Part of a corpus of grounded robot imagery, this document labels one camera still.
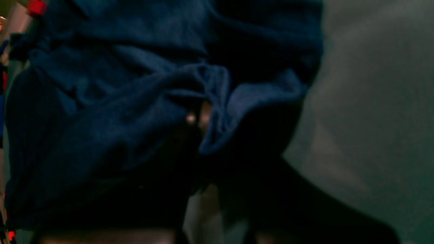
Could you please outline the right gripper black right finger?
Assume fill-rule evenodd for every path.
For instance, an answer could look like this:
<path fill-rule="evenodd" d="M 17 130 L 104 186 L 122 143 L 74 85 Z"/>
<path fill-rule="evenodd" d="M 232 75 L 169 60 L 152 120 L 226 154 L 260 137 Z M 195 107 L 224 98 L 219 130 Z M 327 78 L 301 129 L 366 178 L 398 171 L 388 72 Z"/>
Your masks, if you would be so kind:
<path fill-rule="evenodd" d="M 249 112 L 216 185 L 227 244 L 398 244 L 395 231 L 339 202 L 283 158 L 301 104 Z"/>

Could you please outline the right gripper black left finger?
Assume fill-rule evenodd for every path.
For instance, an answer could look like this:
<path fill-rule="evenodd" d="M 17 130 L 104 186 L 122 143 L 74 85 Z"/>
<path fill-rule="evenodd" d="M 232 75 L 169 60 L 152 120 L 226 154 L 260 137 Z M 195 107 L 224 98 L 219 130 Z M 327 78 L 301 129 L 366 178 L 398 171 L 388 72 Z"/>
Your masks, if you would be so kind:
<path fill-rule="evenodd" d="M 42 226 L 36 244 L 186 244 L 180 231 L 199 172 L 200 142 L 212 105 L 189 111 L 132 179 L 77 211 Z"/>

